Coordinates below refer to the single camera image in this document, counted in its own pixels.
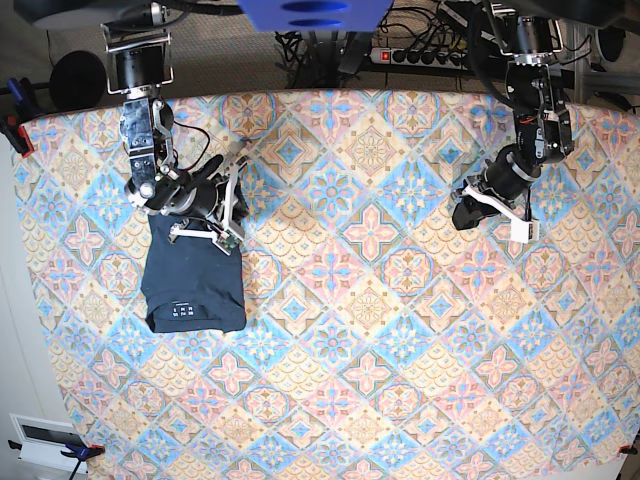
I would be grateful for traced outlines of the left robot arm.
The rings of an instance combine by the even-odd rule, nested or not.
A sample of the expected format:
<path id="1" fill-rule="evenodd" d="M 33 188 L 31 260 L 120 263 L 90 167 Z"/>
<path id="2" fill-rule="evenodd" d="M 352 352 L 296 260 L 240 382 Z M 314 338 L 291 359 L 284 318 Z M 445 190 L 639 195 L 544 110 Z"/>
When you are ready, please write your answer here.
<path id="1" fill-rule="evenodd" d="M 483 20 L 508 60 L 504 92 L 485 75 L 475 51 Z M 518 216 L 515 202 L 531 196 L 531 186 L 544 165 L 563 161 L 574 149 L 562 74 L 553 63 L 554 55 L 564 48 L 559 20 L 638 32 L 639 5 L 634 1 L 481 1 L 470 15 L 468 63 L 494 98 L 512 110 L 516 140 L 453 191 L 452 222 L 459 231 L 504 215 L 513 240 L 528 243 L 539 235 L 532 210 L 526 208 Z"/>

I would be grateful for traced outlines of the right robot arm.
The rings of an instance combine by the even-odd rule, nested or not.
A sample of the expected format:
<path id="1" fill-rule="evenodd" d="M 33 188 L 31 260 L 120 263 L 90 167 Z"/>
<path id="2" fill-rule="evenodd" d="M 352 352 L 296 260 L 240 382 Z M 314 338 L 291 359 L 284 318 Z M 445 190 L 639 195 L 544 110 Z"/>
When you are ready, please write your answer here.
<path id="1" fill-rule="evenodd" d="M 190 14 L 235 16 L 237 5 L 197 1 L 17 1 L 15 11 L 38 28 L 100 26 L 107 54 L 106 87 L 123 95 L 119 129 L 130 162 L 129 201 L 149 215 L 174 216 L 168 238 L 204 238 L 228 253 L 244 240 L 248 214 L 238 184 L 244 142 L 190 167 L 179 164 L 171 107 L 160 89 L 174 80 L 172 26 Z"/>

